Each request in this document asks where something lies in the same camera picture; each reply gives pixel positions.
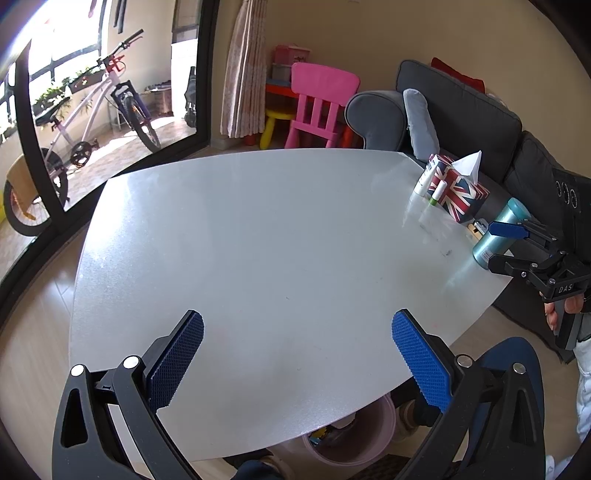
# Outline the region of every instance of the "floor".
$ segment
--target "floor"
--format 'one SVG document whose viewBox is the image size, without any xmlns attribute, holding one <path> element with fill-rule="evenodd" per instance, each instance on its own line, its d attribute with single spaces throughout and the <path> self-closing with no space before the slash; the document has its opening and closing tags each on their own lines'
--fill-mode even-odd
<svg viewBox="0 0 591 480">
<path fill-rule="evenodd" d="M 254 150 L 239 147 L 236 150 Z M 196 157 L 218 154 L 208 148 Z M 53 258 L 29 289 L 0 334 L 0 417 L 16 446 L 41 479 L 51 478 L 51 441 L 61 392 L 69 371 L 69 323 L 74 298 L 74 280 L 86 230 L 81 231 Z M 574 398 L 577 390 L 576 363 L 562 364 L 533 334 L 506 319 L 494 308 L 452 346 L 455 353 L 478 357 L 490 346 L 510 336 L 523 336 L 535 347 L 542 367 L 545 396 L 546 450 L 557 459 L 578 447 L 575 434 Z M 391 444 L 389 453 L 411 456 L 427 429 L 410 439 Z M 355 470 L 327 469 L 301 453 L 292 441 L 272 448 L 290 462 L 298 478 L 344 480 Z M 134 465 L 148 475 L 145 465 Z M 193 462 L 204 480 L 226 480 L 233 467 L 220 459 Z"/>
<path fill-rule="evenodd" d="M 163 147 L 195 133 L 183 119 L 162 117 L 152 121 Z M 150 153 L 134 131 L 107 132 L 99 136 L 102 147 L 93 152 L 88 163 L 68 174 L 68 197 L 66 210 L 121 170 L 133 165 Z M 15 260 L 33 237 L 15 232 L 7 221 L 0 223 L 0 278 L 8 272 Z"/>
</svg>

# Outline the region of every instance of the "sofa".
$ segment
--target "sofa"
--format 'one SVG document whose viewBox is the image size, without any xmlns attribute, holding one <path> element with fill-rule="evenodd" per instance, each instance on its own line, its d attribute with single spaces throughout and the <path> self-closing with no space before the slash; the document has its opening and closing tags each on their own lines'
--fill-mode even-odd
<svg viewBox="0 0 591 480">
<path fill-rule="evenodd" d="M 479 181 L 490 195 L 476 218 L 494 220 L 507 200 L 516 197 L 536 220 L 561 231 L 561 207 L 552 176 L 552 167 L 560 168 L 559 163 L 536 137 L 522 130 L 519 117 L 499 100 L 419 61 L 400 64 L 395 90 L 360 92 L 347 104 L 345 120 L 363 138 L 364 148 L 401 151 L 425 166 L 414 157 L 410 144 L 402 98 L 408 88 L 419 90 L 427 99 L 442 154 L 461 158 L 482 150 Z M 511 251 L 532 261 L 545 258 L 525 241 L 516 242 Z M 571 352 L 556 348 L 543 302 L 523 279 L 512 279 L 494 306 L 536 333 L 563 360 L 572 359 Z"/>
</svg>

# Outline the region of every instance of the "patterned curtain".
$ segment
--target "patterned curtain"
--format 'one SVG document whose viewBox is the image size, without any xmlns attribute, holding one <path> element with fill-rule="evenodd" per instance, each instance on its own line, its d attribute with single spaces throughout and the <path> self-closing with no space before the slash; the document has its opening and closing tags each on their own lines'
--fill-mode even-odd
<svg viewBox="0 0 591 480">
<path fill-rule="evenodd" d="M 265 128 L 267 0 L 243 0 L 228 52 L 220 130 L 230 138 Z"/>
</svg>

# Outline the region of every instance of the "hand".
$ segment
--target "hand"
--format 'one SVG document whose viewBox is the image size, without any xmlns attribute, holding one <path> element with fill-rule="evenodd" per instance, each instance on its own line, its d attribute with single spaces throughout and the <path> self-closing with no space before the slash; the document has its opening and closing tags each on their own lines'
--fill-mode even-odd
<svg viewBox="0 0 591 480">
<path fill-rule="evenodd" d="M 566 313 L 578 313 L 583 309 L 583 294 L 575 297 L 569 297 L 564 301 L 564 310 Z M 544 312 L 546 313 L 546 321 L 551 330 L 556 330 L 558 326 L 558 313 L 554 309 L 554 303 L 544 303 Z"/>
</svg>

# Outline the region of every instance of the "union jack tissue box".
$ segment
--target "union jack tissue box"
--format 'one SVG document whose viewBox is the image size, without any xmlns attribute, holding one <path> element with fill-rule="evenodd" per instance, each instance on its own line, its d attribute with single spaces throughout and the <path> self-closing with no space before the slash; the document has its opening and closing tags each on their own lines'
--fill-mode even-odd
<svg viewBox="0 0 591 480">
<path fill-rule="evenodd" d="M 453 160 L 445 155 L 437 155 L 435 176 L 427 193 L 432 195 L 439 182 L 445 180 L 447 189 L 439 204 L 457 223 L 471 220 L 489 195 L 489 191 L 480 182 L 474 184 L 467 177 L 461 176 L 452 167 Z"/>
</svg>

